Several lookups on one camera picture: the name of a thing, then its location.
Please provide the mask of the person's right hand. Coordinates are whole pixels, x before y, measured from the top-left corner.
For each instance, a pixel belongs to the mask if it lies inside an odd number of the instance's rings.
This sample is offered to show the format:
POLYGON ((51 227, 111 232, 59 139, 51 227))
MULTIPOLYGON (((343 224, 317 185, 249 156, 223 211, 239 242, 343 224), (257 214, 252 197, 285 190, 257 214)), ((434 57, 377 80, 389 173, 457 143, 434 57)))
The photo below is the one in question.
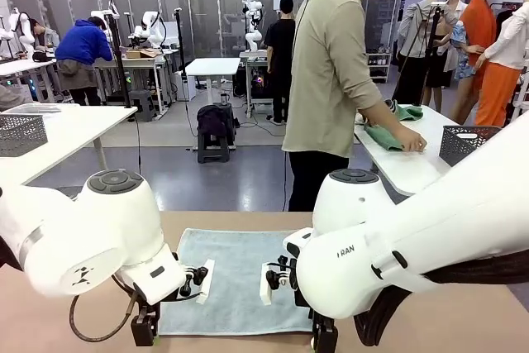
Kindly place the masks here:
POLYGON ((403 130, 398 134, 398 141, 401 143, 403 151, 422 152, 427 147, 427 141, 413 130, 403 130))

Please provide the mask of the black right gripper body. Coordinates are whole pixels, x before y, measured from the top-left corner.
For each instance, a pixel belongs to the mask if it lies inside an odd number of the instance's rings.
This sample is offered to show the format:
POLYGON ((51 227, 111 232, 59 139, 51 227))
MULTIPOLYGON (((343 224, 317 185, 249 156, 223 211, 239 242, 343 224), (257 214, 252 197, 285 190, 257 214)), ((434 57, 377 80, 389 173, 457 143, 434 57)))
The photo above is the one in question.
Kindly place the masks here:
POLYGON ((312 320, 312 324, 315 327, 333 327, 335 324, 334 319, 321 315, 313 308, 309 309, 309 318, 312 320))

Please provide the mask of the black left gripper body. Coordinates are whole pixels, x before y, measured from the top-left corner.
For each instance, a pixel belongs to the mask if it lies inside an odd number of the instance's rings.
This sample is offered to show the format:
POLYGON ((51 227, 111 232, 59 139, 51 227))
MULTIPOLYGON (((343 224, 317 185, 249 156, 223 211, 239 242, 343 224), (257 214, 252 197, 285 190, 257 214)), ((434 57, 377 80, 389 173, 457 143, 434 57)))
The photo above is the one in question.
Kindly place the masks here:
POLYGON ((147 302, 140 302, 138 307, 138 318, 140 320, 145 320, 148 317, 154 320, 160 319, 160 303, 150 305, 147 302))

